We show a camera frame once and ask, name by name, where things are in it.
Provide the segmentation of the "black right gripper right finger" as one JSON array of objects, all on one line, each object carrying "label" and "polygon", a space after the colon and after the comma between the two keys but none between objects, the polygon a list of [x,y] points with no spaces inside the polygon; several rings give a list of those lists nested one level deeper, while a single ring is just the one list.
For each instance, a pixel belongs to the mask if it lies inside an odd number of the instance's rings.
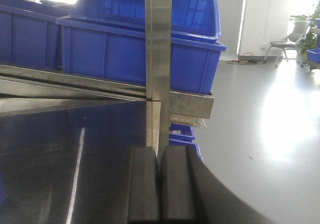
[{"label": "black right gripper right finger", "polygon": [[160,207],[163,224],[206,224],[193,179],[191,160],[203,160],[192,147],[169,145],[160,164]]}]

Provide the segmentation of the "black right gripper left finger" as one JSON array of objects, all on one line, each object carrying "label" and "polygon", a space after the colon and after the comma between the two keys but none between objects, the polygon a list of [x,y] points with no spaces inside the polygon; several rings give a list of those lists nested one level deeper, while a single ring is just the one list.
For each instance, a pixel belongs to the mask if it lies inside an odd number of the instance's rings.
[{"label": "black right gripper left finger", "polygon": [[151,147],[132,150],[128,201],[129,224],[157,224],[160,221],[158,164]]}]

